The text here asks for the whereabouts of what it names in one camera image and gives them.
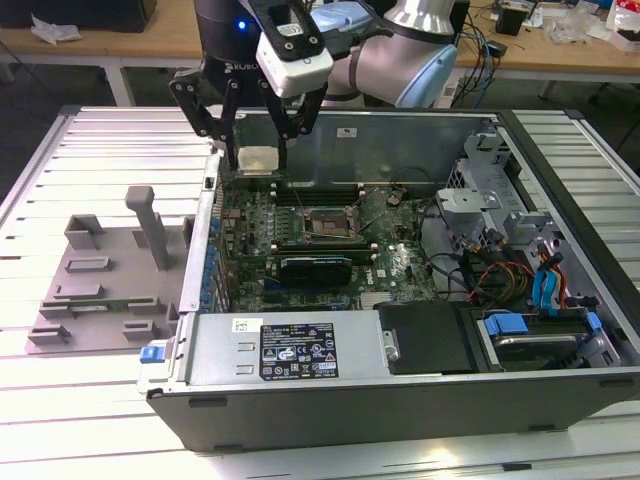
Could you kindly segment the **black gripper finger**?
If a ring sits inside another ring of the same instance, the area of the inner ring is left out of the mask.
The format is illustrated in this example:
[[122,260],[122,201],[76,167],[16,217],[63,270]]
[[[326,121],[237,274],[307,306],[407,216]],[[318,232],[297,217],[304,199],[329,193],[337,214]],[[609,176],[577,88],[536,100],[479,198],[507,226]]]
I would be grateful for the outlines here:
[[278,169],[287,167],[287,143],[296,140],[299,135],[308,135],[312,132],[324,101],[328,83],[325,82],[319,89],[307,92],[295,114],[289,115],[284,101],[276,95],[266,79],[258,81],[264,105],[275,125],[278,133]]
[[200,137],[210,137],[221,143],[229,169],[237,171],[238,159],[234,124],[240,96],[240,84],[234,79],[227,82],[220,116],[214,117],[200,94],[202,79],[199,71],[180,71],[169,82],[169,88],[194,132]]

